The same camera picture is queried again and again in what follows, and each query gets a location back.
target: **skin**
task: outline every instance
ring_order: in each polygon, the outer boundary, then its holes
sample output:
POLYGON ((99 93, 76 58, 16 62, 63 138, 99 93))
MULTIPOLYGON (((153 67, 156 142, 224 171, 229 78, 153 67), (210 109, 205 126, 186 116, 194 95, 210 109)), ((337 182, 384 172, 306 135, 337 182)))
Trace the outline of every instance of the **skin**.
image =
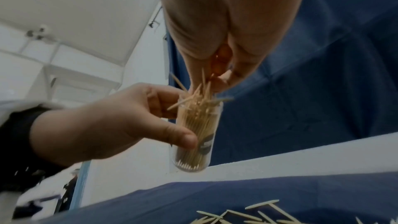
POLYGON ((112 157, 143 138, 194 148, 196 135, 162 118, 173 119, 182 91, 135 84, 98 102, 43 113, 32 125, 30 143, 44 160, 61 166, 112 157))
POLYGON ((291 26, 301 0, 162 0, 167 27, 182 54, 191 90, 201 70, 214 92, 252 74, 291 26))

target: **blue tablecloth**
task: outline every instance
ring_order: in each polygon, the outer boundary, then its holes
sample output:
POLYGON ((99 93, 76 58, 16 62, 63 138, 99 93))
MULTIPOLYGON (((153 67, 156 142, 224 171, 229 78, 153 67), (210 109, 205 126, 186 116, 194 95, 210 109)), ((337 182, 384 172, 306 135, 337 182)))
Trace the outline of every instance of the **blue tablecloth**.
MULTIPOLYGON (((248 205, 279 199, 278 207, 307 224, 390 223, 398 216, 398 173, 286 177, 257 180, 172 183, 72 210, 41 224, 189 224, 197 210, 221 215, 231 209, 273 220, 286 219, 269 206, 248 205)), ((245 218, 227 214, 233 224, 245 218)))
MULTIPOLYGON (((170 71, 188 87, 168 37, 170 71)), ((303 0, 225 104, 211 165, 398 131, 398 0, 303 0)))

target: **person's left hand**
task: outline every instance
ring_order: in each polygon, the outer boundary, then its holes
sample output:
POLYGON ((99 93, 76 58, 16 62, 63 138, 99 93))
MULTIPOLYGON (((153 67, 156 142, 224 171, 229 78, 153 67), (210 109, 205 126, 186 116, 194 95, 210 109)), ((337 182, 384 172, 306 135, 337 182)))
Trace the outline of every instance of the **person's left hand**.
POLYGON ((167 108, 183 91, 170 86, 135 84, 98 102, 43 113, 32 125, 31 146, 50 162, 70 166, 114 156, 143 138, 194 148, 196 135, 161 118, 176 118, 167 108))

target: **clear plastic container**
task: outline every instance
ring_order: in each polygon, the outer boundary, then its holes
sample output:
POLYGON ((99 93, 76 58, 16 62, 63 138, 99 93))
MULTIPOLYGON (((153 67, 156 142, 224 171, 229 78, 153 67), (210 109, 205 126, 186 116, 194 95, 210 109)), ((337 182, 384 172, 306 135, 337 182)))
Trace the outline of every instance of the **clear plastic container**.
POLYGON ((198 137, 198 145, 195 149, 171 147, 171 159, 178 169, 195 173, 209 166, 214 137, 222 111, 223 103, 204 112, 192 110, 184 104, 178 107, 176 124, 192 130, 198 137))

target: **blue curtain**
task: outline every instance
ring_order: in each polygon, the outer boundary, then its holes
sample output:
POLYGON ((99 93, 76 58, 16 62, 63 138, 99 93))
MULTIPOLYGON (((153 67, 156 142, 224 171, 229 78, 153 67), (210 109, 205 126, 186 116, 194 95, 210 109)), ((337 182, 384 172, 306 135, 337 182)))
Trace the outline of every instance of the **blue curtain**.
MULTIPOLYGON (((170 72, 189 87, 167 39, 170 72)), ((235 100, 225 104, 211 165, 398 131, 397 87, 398 0, 303 0, 276 50, 220 94, 235 100)))

